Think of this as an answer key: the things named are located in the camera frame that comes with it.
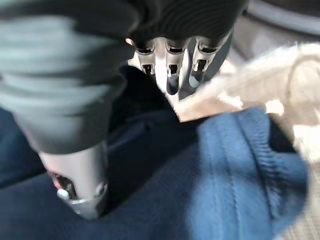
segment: navy blue cloth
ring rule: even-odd
[[[307,168],[259,109],[178,123],[165,111],[109,138],[109,199],[87,221],[56,196],[41,161],[0,110],[2,240],[271,240],[294,223]]]

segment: blue towel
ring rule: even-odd
[[[305,204],[307,168],[271,147],[282,140],[259,108],[128,120],[109,138],[109,199],[95,221],[57,198],[11,115],[0,122],[1,240],[271,240]]]

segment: silver metal part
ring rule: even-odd
[[[101,193],[92,199],[72,200],[65,198],[66,193],[63,189],[58,189],[57,196],[62,199],[76,214],[85,219],[97,219],[106,208],[108,185],[103,185]]]
[[[192,70],[195,72],[205,72],[218,51],[217,49],[214,49],[212,52],[204,52],[204,49],[208,49],[208,47],[197,40],[192,58]],[[203,67],[199,68],[201,60],[204,60],[205,64]]]
[[[153,45],[153,42],[148,43],[148,45],[149,46],[143,48],[137,48],[135,52],[137,53],[142,71],[144,71],[145,74],[154,75],[156,73],[155,46]]]
[[[166,91],[170,95],[175,95],[179,90],[179,75],[182,68],[185,49],[189,44],[189,39],[187,40],[166,40],[166,70],[167,70],[167,80],[166,80]]]
[[[64,155],[39,152],[44,167],[52,175],[57,195],[77,214],[96,219],[104,210],[107,196],[107,145]]]

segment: robotic hand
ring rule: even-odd
[[[166,38],[167,92],[174,95],[184,51],[195,37],[186,84],[196,89],[245,3],[0,2],[0,106],[13,113],[58,197],[77,214],[96,219],[106,206],[108,122],[125,87],[119,67],[136,51],[141,69],[155,78],[154,39]]]

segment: dark blue garment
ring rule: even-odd
[[[271,240],[305,204],[306,166],[271,149],[261,109],[129,120],[109,138],[108,208],[96,221],[57,198],[12,117],[0,116],[1,240]]]

